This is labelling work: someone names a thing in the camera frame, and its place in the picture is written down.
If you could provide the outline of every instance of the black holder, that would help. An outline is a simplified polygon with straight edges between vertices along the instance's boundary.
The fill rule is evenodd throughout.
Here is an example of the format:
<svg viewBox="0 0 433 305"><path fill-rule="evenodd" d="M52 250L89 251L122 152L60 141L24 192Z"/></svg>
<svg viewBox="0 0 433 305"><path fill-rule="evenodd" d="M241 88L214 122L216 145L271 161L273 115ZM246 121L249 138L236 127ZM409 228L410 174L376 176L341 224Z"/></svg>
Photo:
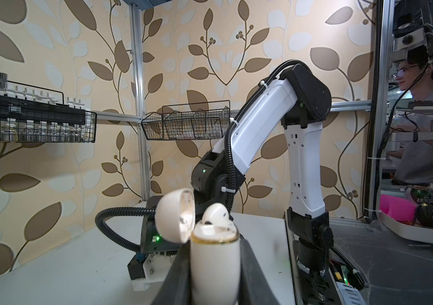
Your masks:
<svg viewBox="0 0 433 305"><path fill-rule="evenodd" d="M213 103L228 103L211 109ZM189 106L196 111L174 111L171 106ZM221 139L230 126L230 101L210 101L191 104L167 105L158 112L149 113L141 121L147 140L209 140Z"/></svg>
<svg viewBox="0 0 433 305"><path fill-rule="evenodd" d="M0 142L95 141L97 114L0 95Z"/></svg>
<svg viewBox="0 0 433 305"><path fill-rule="evenodd" d="M177 253L152 305L191 305L190 242ZM239 305L279 305L272 293L248 241L240 240Z"/></svg>

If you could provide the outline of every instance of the person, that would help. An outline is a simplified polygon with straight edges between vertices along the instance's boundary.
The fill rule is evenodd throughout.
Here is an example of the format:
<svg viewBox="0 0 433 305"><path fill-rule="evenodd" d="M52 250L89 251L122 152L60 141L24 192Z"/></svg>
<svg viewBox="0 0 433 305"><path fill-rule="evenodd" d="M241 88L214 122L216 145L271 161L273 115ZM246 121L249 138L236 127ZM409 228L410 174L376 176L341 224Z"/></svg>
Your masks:
<svg viewBox="0 0 433 305"><path fill-rule="evenodd" d="M428 65L425 74L410 89L416 101L433 101L433 66L428 64L426 46L420 46L408 52L408 58L399 62L395 77L399 89L409 88L414 80ZM429 123L432 117L424 115L409 115L420 131L430 131ZM404 131L417 131L413 124L398 125ZM400 158L401 162L394 174L393 184L396 185L428 185L433 183L433 141L408 142L399 151L388 151L387 155Z"/></svg>

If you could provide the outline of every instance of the wire rack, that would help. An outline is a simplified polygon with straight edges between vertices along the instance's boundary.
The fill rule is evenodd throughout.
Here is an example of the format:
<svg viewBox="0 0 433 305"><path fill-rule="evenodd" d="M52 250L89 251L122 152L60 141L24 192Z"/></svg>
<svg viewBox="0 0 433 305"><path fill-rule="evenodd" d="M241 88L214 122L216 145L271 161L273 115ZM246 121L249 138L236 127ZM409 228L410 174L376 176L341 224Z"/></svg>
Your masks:
<svg viewBox="0 0 433 305"><path fill-rule="evenodd" d="M97 114L0 95L0 142L94 142Z"/></svg>
<svg viewBox="0 0 433 305"><path fill-rule="evenodd" d="M223 108L211 109L227 103ZM171 107L188 106L196 111L175 111ZM168 105L152 112L141 121L147 140L220 139L230 125L230 101L210 101Z"/></svg>

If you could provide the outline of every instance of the table surface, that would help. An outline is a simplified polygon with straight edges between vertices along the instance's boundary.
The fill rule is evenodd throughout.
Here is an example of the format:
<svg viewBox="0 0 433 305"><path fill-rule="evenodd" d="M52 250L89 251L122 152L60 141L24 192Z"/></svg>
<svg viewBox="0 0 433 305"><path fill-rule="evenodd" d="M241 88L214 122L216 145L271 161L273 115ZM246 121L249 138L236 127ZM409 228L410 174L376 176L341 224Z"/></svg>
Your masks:
<svg viewBox="0 0 433 305"><path fill-rule="evenodd" d="M279 303L295 304L284 220L232 216ZM140 242L142 217L114 217L107 224L124 238ZM133 256L92 228L0 277L0 304L150 304L161 284L135 292L127 270Z"/></svg>
<svg viewBox="0 0 433 305"><path fill-rule="evenodd" d="M433 246L399 237L374 221L330 221L335 247L363 272L369 305L433 305Z"/></svg>

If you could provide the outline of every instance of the metal post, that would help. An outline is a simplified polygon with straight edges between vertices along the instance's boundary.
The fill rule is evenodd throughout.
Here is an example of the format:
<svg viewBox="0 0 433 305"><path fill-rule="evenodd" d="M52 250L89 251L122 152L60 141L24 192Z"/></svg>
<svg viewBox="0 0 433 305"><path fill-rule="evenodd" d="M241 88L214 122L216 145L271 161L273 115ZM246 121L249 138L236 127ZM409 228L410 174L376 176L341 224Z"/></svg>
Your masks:
<svg viewBox="0 0 433 305"><path fill-rule="evenodd" d="M374 128L374 145L372 147L372 156L376 156L379 149L381 138L385 128L385 118L387 113L388 87L389 87L389 71L391 67L391 54L394 37L392 35L393 19L394 19L394 0L383 0L382 14L382 32L381 32L381 53L379 59L379 91L377 93L377 106L375 113L375 128ZM377 201L374 208L374 189L376 187L375 174L382 172L382 164L376 166L375 160L372 160L371 166L371 182L370 196L368 199L367 208L369 210L379 209L379 198L381 192L377 192Z"/></svg>
<svg viewBox="0 0 433 305"><path fill-rule="evenodd" d="M132 68L134 71L134 93L137 115L144 117L144 66L142 61L142 12L135 4L130 4L130 25L132 28ZM138 125L138 155L140 159L140 189L142 200L146 201L151 195L150 164L147 138L142 127Z"/></svg>

